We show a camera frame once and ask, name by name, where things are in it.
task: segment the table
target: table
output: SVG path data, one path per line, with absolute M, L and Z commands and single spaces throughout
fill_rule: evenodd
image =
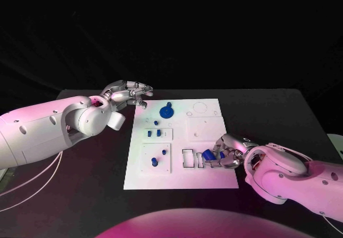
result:
M 100 90 L 64 90 L 59 99 L 98 95 Z M 299 90 L 156 90 L 153 100 L 218 98 L 227 131 L 260 144 L 274 142 L 314 160 L 342 163 L 320 123 Z M 267 202 L 245 183 L 237 169 L 240 189 L 123 190 L 131 139 L 134 107 L 120 131 L 110 127 L 64 153 L 61 168 L 41 193 L 20 206 L 2 212 L 2 237 L 94 237 L 110 227 L 155 211 L 212 208 L 241 212 L 278 222 L 314 237 L 338 231 L 322 216 L 297 202 Z M 54 158 L 18 167 L 9 189 L 31 179 Z M 23 189 L 0 198 L 2 207 L 18 203 L 42 186 L 52 170 Z M 343 224 L 333 221 L 339 229 Z

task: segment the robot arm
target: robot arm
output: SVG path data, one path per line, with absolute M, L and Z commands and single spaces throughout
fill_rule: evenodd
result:
M 313 161 L 273 143 L 258 146 L 232 134 L 222 136 L 214 155 L 205 151 L 204 158 L 211 167 L 231 169 L 244 164 L 245 181 L 267 201 L 283 204 L 291 199 L 319 215 L 343 222 L 343 165 Z
M 49 158 L 106 126 L 118 130 L 126 121 L 117 111 L 127 104 L 147 107 L 142 95 L 153 88 L 123 80 L 100 96 L 77 96 L 20 108 L 0 116 L 0 169 Z

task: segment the white puzzle board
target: white puzzle board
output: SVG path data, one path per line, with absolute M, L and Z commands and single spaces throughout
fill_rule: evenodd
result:
M 199 153 L 212 150 L 216 140 L 227 133 L 218 99 L 146 102 L 146 110 L 136 107 L 124 189 L 238 188 L 235 170 L 206 165 L 202 168 Z M 173 116 L 165 119 L 160 109 L 167 102 L 172 103 Z M 195 168 L 183 167 L 183 157 L 188 165 L 192 165 L 188 150 L 193 150 Z

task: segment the black backdrop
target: black backdrop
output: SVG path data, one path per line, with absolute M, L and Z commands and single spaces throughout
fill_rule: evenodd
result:
M 326 132 L 343 134 L 338 14 L 120 12 L 71 6 L 2 21 L 0 113 L 120 79 L 156 89 L 297 88 Z

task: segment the robotic hand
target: robotic hand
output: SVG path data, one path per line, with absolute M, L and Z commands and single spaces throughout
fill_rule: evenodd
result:
M 234 169 L 244 164 L 247 183 L 276 204 L 297 201 L 314 213 L 343 222 L 343 165 L 313 161 L 297 151 L 225 134 L 214 153 L 204 152 L 205 164 Z
M 98 135 L 106 126 L 118 130 L 126 117 L 117 111 L 127 104 L 147 103 L 153 95 L 143 83 L 117 81 L 100 96 L 77 96 L 20 108 L 0 116 L 0 169 L 49 158 L 81 140 Z

